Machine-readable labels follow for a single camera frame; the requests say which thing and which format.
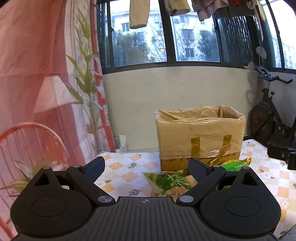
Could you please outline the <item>green vegetable chips bag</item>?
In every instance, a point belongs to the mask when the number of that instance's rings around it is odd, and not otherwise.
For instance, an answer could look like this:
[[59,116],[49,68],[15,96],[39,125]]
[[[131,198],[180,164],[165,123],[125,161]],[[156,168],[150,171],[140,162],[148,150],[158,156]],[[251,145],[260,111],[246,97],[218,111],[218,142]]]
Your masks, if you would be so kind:
[[152,197],[168,196],[176,200],[198,184],[187,170],[143,173],[151,187]]

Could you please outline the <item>black exercise bike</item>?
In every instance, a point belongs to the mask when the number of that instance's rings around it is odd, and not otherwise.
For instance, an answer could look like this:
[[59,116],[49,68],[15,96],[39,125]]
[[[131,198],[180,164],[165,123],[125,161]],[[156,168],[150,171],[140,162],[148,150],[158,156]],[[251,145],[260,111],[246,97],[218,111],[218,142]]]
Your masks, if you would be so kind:
[[274,91],[269,87],[262,90],[262,100],[250,111],[251,134],[245,140],[254,139],[267,147],[270,158],[279,159],[287,164],[289,170],[295,170],[295,123],[287,126],[273,104]]

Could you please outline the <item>pink bamboo print curtain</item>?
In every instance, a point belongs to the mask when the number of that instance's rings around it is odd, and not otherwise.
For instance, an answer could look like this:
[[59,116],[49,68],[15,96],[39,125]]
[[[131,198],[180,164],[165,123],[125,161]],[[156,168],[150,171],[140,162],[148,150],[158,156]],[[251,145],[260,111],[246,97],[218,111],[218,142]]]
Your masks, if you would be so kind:
[[96,1],[6,1],[1,7],[1,240],[13,202],[43,167],[114,152]]

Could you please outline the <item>green corn chips bag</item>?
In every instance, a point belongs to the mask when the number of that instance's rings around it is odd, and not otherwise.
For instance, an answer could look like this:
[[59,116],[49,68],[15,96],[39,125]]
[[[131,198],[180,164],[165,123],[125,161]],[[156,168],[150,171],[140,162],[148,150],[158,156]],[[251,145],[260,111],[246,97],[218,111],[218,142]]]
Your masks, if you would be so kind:
[[229,160],[222,163],[222,166],[226,171],[239,172],[243,167],[248,167],[251,163],[251,158],[243,160]]

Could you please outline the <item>plastic-lined cardboard box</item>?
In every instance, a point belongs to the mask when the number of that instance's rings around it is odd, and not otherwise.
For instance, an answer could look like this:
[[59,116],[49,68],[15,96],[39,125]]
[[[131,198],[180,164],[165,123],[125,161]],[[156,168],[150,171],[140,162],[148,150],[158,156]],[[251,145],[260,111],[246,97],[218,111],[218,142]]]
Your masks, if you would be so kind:
[[246,119],[229,106],[158,110],[154,119],[162,171],[185,170],[190,158],[208,166],[239,159]]

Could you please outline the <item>small white box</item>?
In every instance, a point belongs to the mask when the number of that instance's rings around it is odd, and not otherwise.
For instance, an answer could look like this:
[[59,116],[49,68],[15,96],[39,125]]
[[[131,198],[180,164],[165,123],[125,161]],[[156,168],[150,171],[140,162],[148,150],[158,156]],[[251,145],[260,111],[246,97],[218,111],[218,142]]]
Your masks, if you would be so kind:
[[117,153],[127,153],[127,141],[125,135],[114,136],[115,151]]

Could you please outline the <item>beige hanging towel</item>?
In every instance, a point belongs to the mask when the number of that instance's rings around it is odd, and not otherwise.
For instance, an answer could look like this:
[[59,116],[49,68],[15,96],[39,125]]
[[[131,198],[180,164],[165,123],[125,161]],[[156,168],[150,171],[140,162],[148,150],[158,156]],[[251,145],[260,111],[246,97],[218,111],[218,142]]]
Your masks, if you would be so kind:
[[147,26],[150,0],[130,0],[129,27],[139,29]]

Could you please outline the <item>hanging clothes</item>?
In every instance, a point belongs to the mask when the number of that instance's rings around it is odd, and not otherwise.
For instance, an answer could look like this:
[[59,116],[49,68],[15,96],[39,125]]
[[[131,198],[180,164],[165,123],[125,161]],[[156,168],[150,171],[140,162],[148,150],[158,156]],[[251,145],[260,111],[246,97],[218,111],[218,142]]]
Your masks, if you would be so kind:
[[199,21],[215,15],[216,18],[232,18],[235,16],[256,16],[266,21],[260,1],[164,1],[166,11],[170,16],[178,16],[194,11]]

